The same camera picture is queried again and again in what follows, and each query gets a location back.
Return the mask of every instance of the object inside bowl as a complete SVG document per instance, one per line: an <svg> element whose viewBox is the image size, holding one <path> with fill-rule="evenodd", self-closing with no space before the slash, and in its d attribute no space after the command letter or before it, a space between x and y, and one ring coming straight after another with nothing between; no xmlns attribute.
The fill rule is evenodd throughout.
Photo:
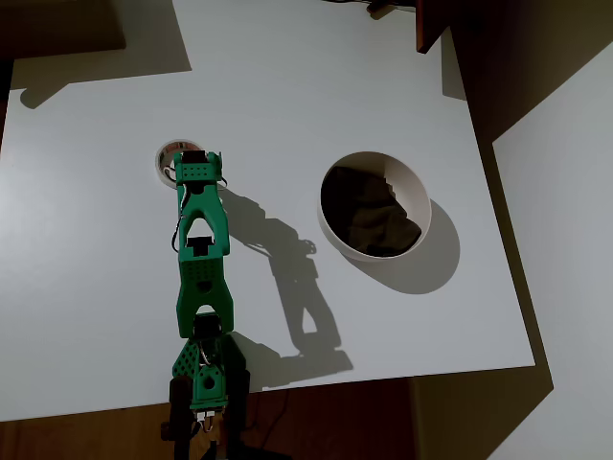
<svg viewBox="0 0 613 460"><path fill-rule="evenodd" d="M334 167L322 185L322 211L334 234L353 249L374 257L408 251L421 235L407 218L392 187L379 177Z"/></svg>

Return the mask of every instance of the white tabletop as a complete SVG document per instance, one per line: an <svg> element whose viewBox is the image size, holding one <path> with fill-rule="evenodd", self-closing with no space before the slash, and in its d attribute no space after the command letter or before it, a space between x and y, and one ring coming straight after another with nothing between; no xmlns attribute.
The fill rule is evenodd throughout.
<svg viewBox="0 0 613 460"><path fill-rule="evenodd" d="M440 45L415 52L412 13L373 21L362 4L320 0L174 6L191 72L72 83L36 109L11 92L1 420L168 400L184 342L177 210L153 157L174 138L224 155L226 278L252 390L534 364L468 107L442 93ZM18 61L14 87L80 58L94 59ZM434 201L428 238L402 266L351 264L319 228L326 170L360 150L404 161Z"/></svg>

